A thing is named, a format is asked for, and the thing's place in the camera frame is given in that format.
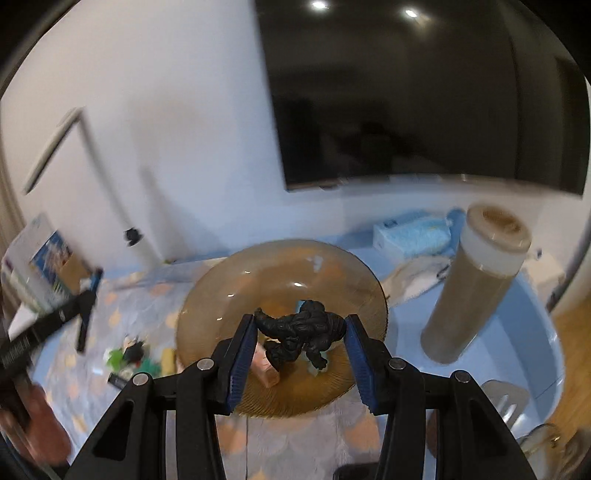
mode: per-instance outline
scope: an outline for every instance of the metal screw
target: metal screw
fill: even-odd
[[[453,376],[456,377],[456,380],[460,383],[468,383],[472,379],[470,374],[465,370],[458,370]]]
[[[148,375],[137,374],[132,381],[134,385],[137,385],[139,387],[140,385],[144,385],[148,380]]]
[[[406,367],[406,362],[401,358],[394,357],[388,361],[388,365],[390,366],[390,368],[393,368],[394,370],[404,370],[404,368]]]
[[[213,367],[214,362],[211,358],[202,358],[199,362],[197,362],[197,368],[199,370],[209,370]]]

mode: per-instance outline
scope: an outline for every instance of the ceiling light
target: ceiling light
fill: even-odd
[[[329,7],[329,4],[324,0],[314,0],[310,5],[316,10],[327,10]]]

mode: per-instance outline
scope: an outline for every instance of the table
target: table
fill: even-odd
[[[345,245],[379,279],[393,269],[371,247]],[[74,454],[117,395],[106,383],[105,349],[125,334],[152,344],[152,356],[174,346],[174,329],[185,296],[219,259],[161,267],[103,282],[93,314],[85,356],[74,351],[77,324],[70,325],[44,349],[34,380],[46,389],[56,415],[72,437]],[[441,286],[389,313],[385,343],[422,371],[449,375],[469,371],[481,384],[509,381],[527,388],[532,398],[513,428],[521,436],[549,417],[560,398],[564,362],[552,322],[527,282],[518,276],[506,298],[467,351],[452,365],[432,362],[418,342]],[[355,388],[330,405],[291,419],[219,417],[217,428],[229,479],[331,478],[338,465],[376,461],[385,419],[369,414]],[[168,474],[175,477],[174,456]],[[425,478],[435,463],[426,453]]]

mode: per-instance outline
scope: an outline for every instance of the black tv screen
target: black tv screen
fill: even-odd
[[[589,101],[504,0],[256,0],[287,189],[468,174],[583,193]]]

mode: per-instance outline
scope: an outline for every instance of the blue gripper pad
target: blue gripper pad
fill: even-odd
[[[375,377],[369,359],[363,348],[362,339],[359,336],[355,321],[350,317],[345,318],[347,323],[347,333],[345,334],[345,348],[349,356],[349,363],[353,369],[357,389],[361,396],[361,401],[368,406],[370,412],[374,412],[378,406],[378,399],[375,391]]]
[[[228,388],[228,396],[226,397],[226,406],[229,411],[240,403],[244,387],[246,386],[246,378],[250,370],[252,357],[255,353],[257,329],[254,322],[248,326],[240,350],[236,354],[236,361],[230,370],[230,387]]]

